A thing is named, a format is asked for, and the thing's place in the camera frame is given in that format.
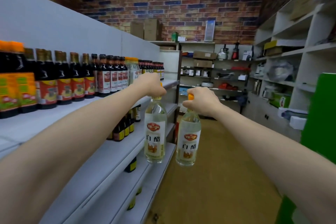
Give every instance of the person's left hand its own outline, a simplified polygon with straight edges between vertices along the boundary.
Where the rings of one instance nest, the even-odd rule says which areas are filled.
[[[160,97],[167,93],[165,88],[161,86],[158,73],[141,74],[133,83],[140,86],[140,90],[143,90],[145,96]]]

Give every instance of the white vinegar bottle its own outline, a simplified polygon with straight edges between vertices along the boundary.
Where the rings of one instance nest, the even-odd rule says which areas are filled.
[[[188,94],[188,100],[193,99],[194,95]],[[178,127],[176,162],[180,166],[192,166],[195,164],[200,135],[200,118],[196,112],[187,109]]]
[[[167,111],[161,97],[152,97],[145,112],[145,156],[149,163],[161,163],[165,156],[166,126]]]

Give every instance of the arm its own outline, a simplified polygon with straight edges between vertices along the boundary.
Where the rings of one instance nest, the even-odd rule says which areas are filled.
[[[208,88],[197,87],[188,93],[194,100],[183,105],[223,124],[312,223],[335,223],[336,165],[222,105]]]
[[[137,100],[165,93],[158,74],[145,73],[126,89],[58,120],[6,156],[0,162],[1,223],[38,223]]]

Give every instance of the red oval logo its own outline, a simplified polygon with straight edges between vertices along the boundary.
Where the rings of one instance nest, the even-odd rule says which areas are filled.
[[[187,139],[188,141],[195,140],[197,138],[197,135],[195,134],[186,134],[184,135],[184,138]]]
[[[160,125],[154,123],[154,122],[151,122],[151,123],[147,123],[147,128],[150,130],[150,131],[157,131],[160,129]]]

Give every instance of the floor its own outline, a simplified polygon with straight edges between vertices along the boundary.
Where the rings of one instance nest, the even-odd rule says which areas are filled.
[[[173,156],[146,224],[272,224],[280,202],[234,137],[219,122],[202,120],[195,165],[180,167]]]

